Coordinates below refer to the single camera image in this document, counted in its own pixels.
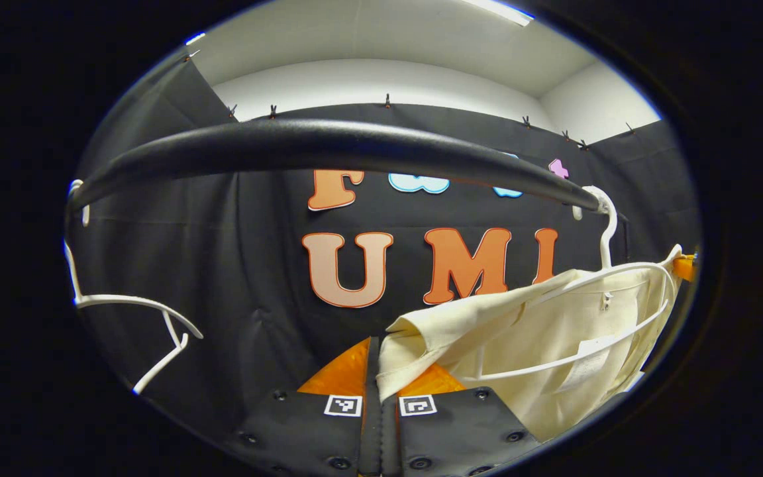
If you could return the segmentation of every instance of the cream fabric garment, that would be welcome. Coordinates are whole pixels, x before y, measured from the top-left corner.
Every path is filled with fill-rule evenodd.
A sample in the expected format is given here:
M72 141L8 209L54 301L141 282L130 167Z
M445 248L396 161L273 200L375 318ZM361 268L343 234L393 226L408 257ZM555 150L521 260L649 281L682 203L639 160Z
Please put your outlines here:
M676 245L660 263L676 285L672 262ZM617 337L651 317L660 307L665 275L651 269L604 277L540 304L528 302L593 272L569 270L541 284L493 295L470 296L397 318L381 344L380 398L394 395L433 362L457 378L473 377L476 351L487 344L484 374L529 368L579 352L582 341ZM613 296L602 309L603 293ZM510 378L462 381L489 386L540 441L556 437L633 383L672 311L673 301L653 322L609 347L596 372L559 392L573 363Z

